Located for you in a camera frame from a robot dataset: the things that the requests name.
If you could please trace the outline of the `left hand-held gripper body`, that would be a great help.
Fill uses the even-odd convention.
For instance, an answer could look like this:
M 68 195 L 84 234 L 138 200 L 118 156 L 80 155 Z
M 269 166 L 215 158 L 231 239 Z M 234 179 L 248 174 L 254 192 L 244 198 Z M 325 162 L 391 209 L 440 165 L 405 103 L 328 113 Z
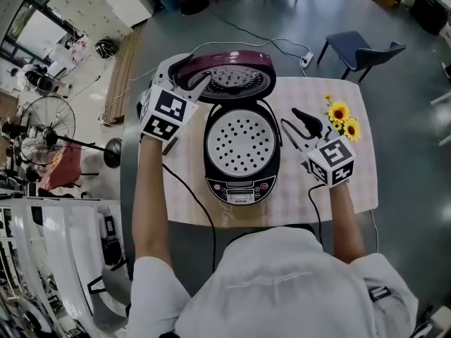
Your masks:
M 153 84 L 138 101 L 141 135 L 169 142 L 191 120 L 198 105 L 174 92 Z

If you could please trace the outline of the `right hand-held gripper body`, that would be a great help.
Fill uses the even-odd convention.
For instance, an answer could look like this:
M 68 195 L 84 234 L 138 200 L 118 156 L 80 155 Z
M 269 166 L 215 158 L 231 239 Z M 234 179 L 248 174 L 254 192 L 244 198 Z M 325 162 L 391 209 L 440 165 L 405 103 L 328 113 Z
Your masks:
M 355 152 L 348 139 L 331 127 L 321 138 L 300 134 L 302 165 L 319 182 L 332 188 L 348 180 L 354 171 Z

